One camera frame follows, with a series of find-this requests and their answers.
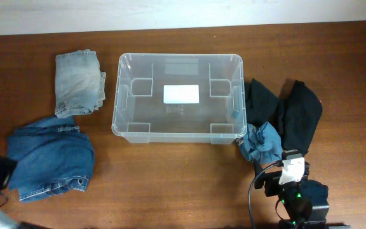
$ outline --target clothing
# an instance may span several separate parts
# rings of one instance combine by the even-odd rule
[[[260,127],[275,113],[280,100],[255,79],[251,84],[244,83],[244,90],[247,123]]]
[[[295,82],[289,97],[278,106],[277,131],[285,150],[297,149],[304,156],[323,113],[320,100],[304,82]]]
[[[105,73],[94,51],[56,56],[56,109],[59,118],[91,114],[105,99]]]
[[[95,162],[93,146],[73,117],[54,116],[16,129],[7,156],[18,162],[8,187],[18,189],[21,202],[85,191]]]
[[[282,158],[280,136],[268,122],[261,127],[248,124],[247,133],[237,139],[242,155],[247,161],[256,160],[259,163],[272,163]]]

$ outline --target storage box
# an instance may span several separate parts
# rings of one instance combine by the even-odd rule
[[[123,54],[112,131],[134,143],[230,144],[243,137],[247,121],[241,57]]]

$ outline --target denim fabric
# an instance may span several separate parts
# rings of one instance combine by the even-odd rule
[[[275,128],[268,122],[257,130],[248,124],[247,133],[237,139],[242,155],[247,161],[257,160],[259,163],[272,163],[281,160],[282,147],[280,136]]]
[[[7,156],[18,161],[8,187],[18,189],[21,202],[85,191],[95,162],[88,136],[72,117],[54,116],[16,129],[8,138]]]
[[[94,51],[84,50],[56,56],[56,109],[59,118],[91,114],[102,106],[105,73]]]

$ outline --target black cloth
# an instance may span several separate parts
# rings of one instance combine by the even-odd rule
[[[245,83],[244,90],[247,123],[260,127],[274,115],[280,100],[255,79],[251,83]]]
[[[276,130],[281,136],[282,148],[297,149],[304,156],[323,113],[320,100],[304,82],[296,80],[291,94],[279,103],[276,112]]]

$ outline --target folded denim shorts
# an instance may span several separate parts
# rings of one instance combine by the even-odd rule
[[[84,50],[56,56],[56,109],[59,118],[88,115],[105,99],[105,73],[94,51]]]
[[[45,118],[15,130],[7,155],[18,162],[8,187],[18,189],[21,202],[85,191],[93,175],[93,146],[72,117]]]

